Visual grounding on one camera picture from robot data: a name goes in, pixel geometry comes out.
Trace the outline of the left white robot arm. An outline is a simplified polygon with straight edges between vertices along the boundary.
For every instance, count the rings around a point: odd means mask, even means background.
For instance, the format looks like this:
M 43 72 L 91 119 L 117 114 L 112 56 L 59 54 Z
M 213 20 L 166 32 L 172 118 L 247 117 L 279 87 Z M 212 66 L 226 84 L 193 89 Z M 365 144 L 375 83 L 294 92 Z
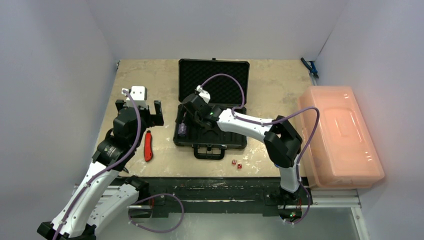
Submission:
M 97 146 L 84 179 L 63 210 L 52 220 L 42 222 L 37 233 L 47 240 L 95 240 L 106 226 L 129 205 L 142 205 L 149 199 L 149 183 L 135 175 L 125 179 L 103 203 L 100 199 L 110 184 L 135 155 L 144 132 L 163 126 L 162 106 L 154 101 L 155 114 L 148 108 L 115 102 L 117 117 L 104 140 Z

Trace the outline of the purple poker chip stack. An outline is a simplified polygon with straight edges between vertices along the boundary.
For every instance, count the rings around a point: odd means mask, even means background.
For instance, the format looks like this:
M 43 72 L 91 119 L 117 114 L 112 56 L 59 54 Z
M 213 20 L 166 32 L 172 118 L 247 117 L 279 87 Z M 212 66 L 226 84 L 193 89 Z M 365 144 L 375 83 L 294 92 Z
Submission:
M 179 137 L 186 137 L 188 132 L 188 127 L 185 123 L 180 123 L 178 125 L 177 134 Z

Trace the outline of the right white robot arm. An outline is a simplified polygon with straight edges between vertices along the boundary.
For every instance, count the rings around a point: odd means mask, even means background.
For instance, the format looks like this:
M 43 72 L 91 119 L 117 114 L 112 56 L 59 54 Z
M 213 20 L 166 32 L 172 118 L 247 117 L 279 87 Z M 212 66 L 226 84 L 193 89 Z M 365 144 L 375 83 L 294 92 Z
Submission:
M 183 100 L 182 107 L 205 130 L 239 134 L 264 144 L 268 158 L 279 169 L 282 200 L 292 204 L 300 198 L 299 161 L 303 139 L 283 116 L 271 119 L 239 114 L 230 108 L 211 106 L 195 93 Z

